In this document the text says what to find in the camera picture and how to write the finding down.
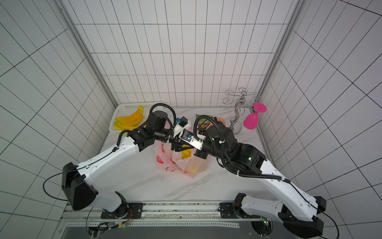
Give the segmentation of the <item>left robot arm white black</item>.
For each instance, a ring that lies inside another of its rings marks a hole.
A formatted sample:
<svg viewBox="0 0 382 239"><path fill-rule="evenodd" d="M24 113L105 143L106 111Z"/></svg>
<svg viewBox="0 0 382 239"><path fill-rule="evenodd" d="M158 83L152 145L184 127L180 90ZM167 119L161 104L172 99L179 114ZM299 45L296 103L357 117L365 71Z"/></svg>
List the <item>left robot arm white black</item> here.
<svg viewBox="0 0 382 239"><path fill-rule="evenodd" d="M185 117L178 118L173 114L173 120L170 121L167 113L151 108L147 120L133 130L122 130L114 146L78 165L68 163L63 167L60 175L65 200L75 211L94 207L122 218L130 210L126 199L119 192L100 189L96 185L97 180L157 140L177 144L179 134L190 126Z"/></svg>

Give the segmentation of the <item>pink plastic bag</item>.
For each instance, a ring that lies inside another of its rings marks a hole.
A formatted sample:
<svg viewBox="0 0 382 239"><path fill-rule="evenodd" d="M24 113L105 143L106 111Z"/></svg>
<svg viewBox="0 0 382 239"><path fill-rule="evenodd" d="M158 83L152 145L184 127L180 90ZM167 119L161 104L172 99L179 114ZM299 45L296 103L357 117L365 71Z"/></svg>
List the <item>pink plastic bag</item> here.
<svg viewBox="0 0 382 239"><path fill-rule="evenodd" d="M192 149L193 154L191 157L183 160L182 153L172 151L170 143L155 141L154 148L156 166L162 171L177 173L194 179L208 168L210 156L206 159L199 158L194 155L196 149Z"/></svg>

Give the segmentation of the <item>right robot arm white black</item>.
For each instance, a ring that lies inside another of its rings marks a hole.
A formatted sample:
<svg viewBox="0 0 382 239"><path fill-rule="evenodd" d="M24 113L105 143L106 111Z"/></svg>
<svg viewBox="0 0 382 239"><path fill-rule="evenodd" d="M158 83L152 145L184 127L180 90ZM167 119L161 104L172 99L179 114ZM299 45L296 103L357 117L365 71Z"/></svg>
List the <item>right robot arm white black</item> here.
<svg viewBox="0 0 382 239"><path fill-rule="evenodd" d="M211 155L236 177L258 180L271 192L275 200L253 198L237 194L232 209L238 218L251 216L282 222L292 234L303 238L323 238L324 214L327 202L323 197L311 196L295 186L280 173L266 156L250 144L239 143L231 129L222 122L200 115L193 131L185 133L198 157Z"/></svg>

